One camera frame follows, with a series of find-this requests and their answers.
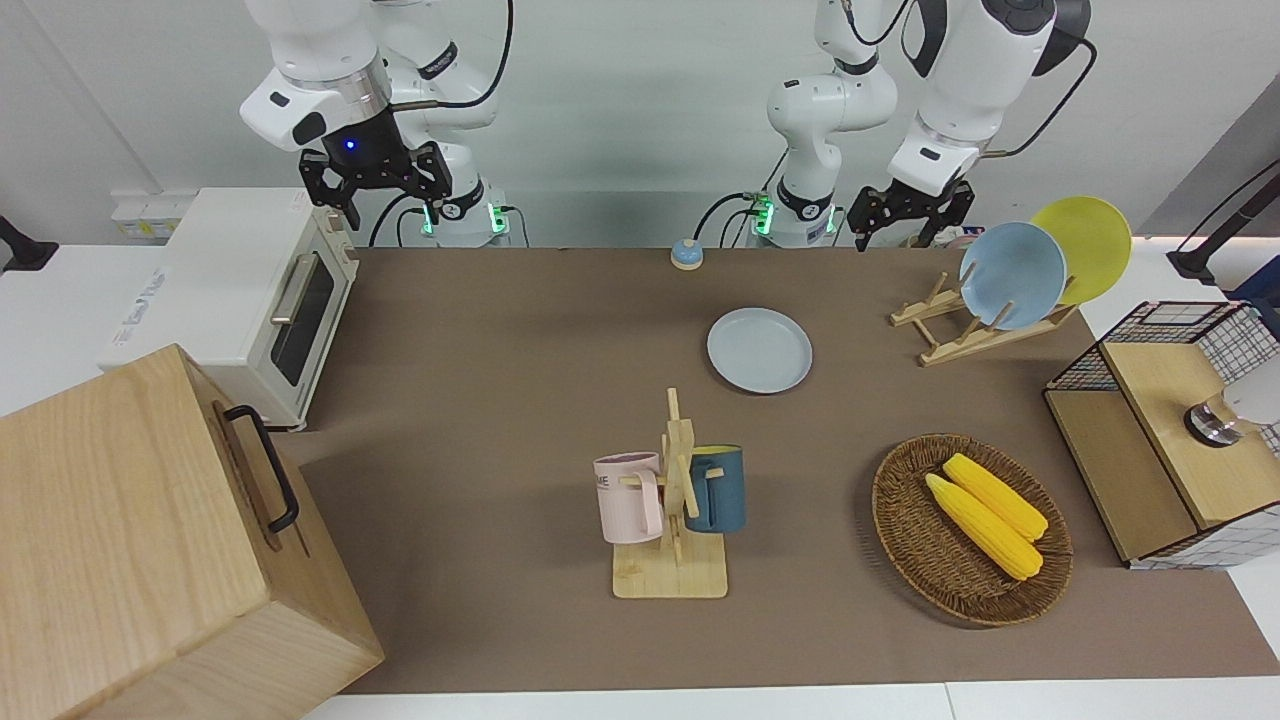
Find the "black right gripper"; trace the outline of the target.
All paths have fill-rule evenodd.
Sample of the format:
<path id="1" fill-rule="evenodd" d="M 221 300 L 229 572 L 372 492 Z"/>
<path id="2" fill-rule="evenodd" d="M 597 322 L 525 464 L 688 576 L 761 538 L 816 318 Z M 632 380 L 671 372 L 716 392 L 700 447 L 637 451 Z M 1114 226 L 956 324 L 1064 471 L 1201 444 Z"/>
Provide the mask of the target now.
<path id="1" fill-rule="evenodd" d="M 392 109 L 347 126 L 323 138 L 325 152 L 303 150 L 300 176 L 316 208 L 338 211 L 352 231 L 361 227 L 353 205 L 357 190 L 398 188 L 431 205 L 453 195 L 453 179 L 438 142 L 412 151 L 406 147 Z M 326 173 L 338 181 L 326 181 Z"/>

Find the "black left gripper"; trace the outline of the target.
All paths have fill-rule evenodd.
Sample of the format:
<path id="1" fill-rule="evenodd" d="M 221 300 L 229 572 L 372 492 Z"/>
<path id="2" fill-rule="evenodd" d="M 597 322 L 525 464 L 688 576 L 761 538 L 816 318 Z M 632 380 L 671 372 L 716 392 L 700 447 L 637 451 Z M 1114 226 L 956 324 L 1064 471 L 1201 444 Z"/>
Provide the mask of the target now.
<path id="1" fill-rule="evenodd" d="M 892 179 L 884 190 L 861 190 L 849 209 L 849 229 L 859 252 L 868 249 L 882 217 L 925 217 L 919 246 L 929 247 L 942 231 L 964 224 L 975 199 L 968 179 L 948 182 L 937 195 Z"/>

